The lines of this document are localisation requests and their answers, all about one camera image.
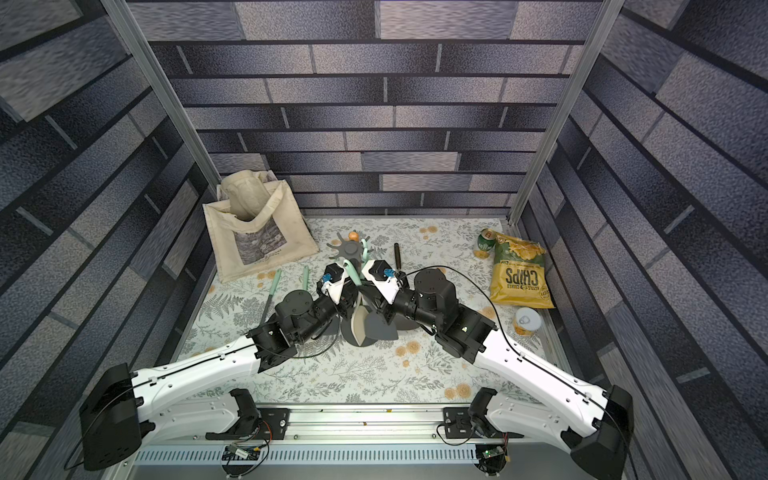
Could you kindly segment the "cream turner mint handle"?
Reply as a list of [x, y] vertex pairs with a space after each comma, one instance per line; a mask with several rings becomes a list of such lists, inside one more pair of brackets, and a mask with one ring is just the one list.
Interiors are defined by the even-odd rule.
[[365, 320], [369, 315], [369, 310], [364, 304], [358, 305], [353, 311], [350, 319], [350, 329], [355, 344], [362, 347], [366, 340]]

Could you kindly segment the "cream ladle mint handle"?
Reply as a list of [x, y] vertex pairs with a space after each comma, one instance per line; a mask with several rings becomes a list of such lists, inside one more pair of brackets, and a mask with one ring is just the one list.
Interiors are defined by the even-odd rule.
[[361, 248], [362, 248], [362, 250], [361, 250], [361, 264], [364, 265], [364, 264], [366, 264], [370, 260], [370, 250], [371, 250], [371, 247], [370, 247], [369, 239], [367, 237], [362, 238], [360, 240], [360, 244], [361, 244]]

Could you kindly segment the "grey utensil rack stand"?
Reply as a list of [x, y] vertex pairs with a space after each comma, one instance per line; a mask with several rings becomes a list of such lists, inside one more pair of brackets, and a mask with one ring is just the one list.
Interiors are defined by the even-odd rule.
[[[358, 231], [356, 232], [360, 235], [360, 240], [364, 238]], [[348, 234], [346, 237], [343, 237], [340, 233], [338, 233], [337, 234], [338, 239], [333, 240], [329, 244], [329, 246], [336, 251], [336, 253], [331, 257], [331, 259], [338, 260], [340, 266], [342, 266], [348, 274], [349, 280], [345, 282], [343, 290], [357, 290], [359, 297], [358, 297], [358, 303], [356, 307], [360, 304], [364, 304], [368, 308], [368, 306], [365, 304], [365, 301], [362, 295], [359, 293], [361, 280], [359, 278], [358, 269], [362, 265], [361, 264], [362, 248], [361, 248], [360, 240], [350, 241], [348, 239]], [[355, 347], [360, 347], [355, 344], [354, 338], [351, 333], [351, 329], [350, 329], [351, 317], [345, 318], [341, 322], [341, 326], [340, 326], [341, 334], [347, 343]], [[366, 340], [363, 343], [362, 347], [369, 347], [369, 346], [372, 346], [374, 343], [375, 343], [375, 340], [369, 338], [366, 335]]]

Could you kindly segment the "grey spatula dark wood handle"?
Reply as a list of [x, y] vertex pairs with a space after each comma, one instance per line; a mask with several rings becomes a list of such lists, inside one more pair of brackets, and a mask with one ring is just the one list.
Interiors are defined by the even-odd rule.
[[401, 250], [399, 243], [394, 243], [393, 245], [393, 252], [394, 252], [394, 259], [395, 259], [395, 267], [397, 271], [402, 270], [402, 258], [401, 258]]

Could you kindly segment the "grey spatula mint handle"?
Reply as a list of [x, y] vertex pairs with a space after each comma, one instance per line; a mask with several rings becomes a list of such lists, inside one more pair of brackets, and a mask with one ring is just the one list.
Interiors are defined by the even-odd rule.
[[268, 294], [267, 299], [266, 299], [266, 301], [264, 303], [264, 309], [263, 309], [263, 312], [262, 312], [262, 315], [261, 315], [261, 319], [259, 321], [260, 325], [263, 325], [265, 323], [265, 321], [267, 320], [267, 317], [268, 317], [268, 315], [270, 313], [271, 303], [273, 301], [274, 295], [275, 295], [277, 287], [279, 285], [281, 275], [282, 275], [282, 270], [278, 269], [278, 270], [276, 270], [274, 272], [274, 275], [272, 276], [272, 282], [271, 282], [271, 285], [270, 285], [269, 294]]

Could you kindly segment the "grey turner mint handle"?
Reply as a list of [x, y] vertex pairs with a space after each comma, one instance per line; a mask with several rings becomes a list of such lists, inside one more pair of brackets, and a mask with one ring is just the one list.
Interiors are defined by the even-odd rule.
[[365, 320], [365, 333], [366, 335], [374, 339], [375, 342], [379, 340], [396, 340], [398, 338], [397, 327], [392, 321], [385, 321], [379, 315], [371, 312], [370, 307], [370, 291], [374, 287], [373, 284], [367, 281], [363, 275], [363, 272], [359, 272], [359, 278], [361, 285], [359, 287], [359, 293], [362, 295], [365, 304], [370, 309], [370, 314]]

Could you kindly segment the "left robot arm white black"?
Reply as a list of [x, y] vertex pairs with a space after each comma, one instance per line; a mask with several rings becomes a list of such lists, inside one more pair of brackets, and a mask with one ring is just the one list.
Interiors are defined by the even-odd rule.
[[131, 371], [125, 363], [106, 370], [79, 410], [83, 460], [98, 471], [128, 458], [159, 416], [187, 397], [240, 376], [261, 373], [299, 357], [298, 347], [326, 332], [355, 308], [358, 293], [338, 297], [294, 290], [265, 323], [199, 359]]

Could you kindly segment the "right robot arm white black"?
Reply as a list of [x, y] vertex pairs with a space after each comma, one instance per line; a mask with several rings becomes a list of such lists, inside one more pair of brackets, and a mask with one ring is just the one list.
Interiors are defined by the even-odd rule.
[[455, 285], [439, 268], [417, 271], [414, 282], [383, 260], [362, 268], [360, 291], [384, 319], [401, 315], [417, 323], [451, 356], [512, 382], [545, 406], [526, 413], [501, 393], [483, 388], [469, 414], [483, 436], [515, 433], [567, 452], [596, 479], [619, 479], [630, 464], [633, 399], [570, 375], [519, 343], [503, 327], [459, 302]]

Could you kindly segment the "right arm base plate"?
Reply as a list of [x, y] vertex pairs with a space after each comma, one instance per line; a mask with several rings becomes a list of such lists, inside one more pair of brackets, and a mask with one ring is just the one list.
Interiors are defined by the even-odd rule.
[[488, 430], [484, 433], [481, 428], [473, 427], [467, 406], [444, 407], [439, 432], [443, 438], [448, 440], [464, 440], [469, 437], [470, 433], [473, 433], [473, 438], [502, 439], [504, 436], [509, 440], [523, 438], [522, 434], [514, 432], [503, 434], [496, 430]]

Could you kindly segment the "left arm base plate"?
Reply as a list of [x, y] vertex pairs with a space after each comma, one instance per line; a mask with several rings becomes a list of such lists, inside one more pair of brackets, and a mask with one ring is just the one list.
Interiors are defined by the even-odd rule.
[[291, 410], [266, 408], [248, 411], [223, 433], [207, 432], [208, 441], [284, 440]]

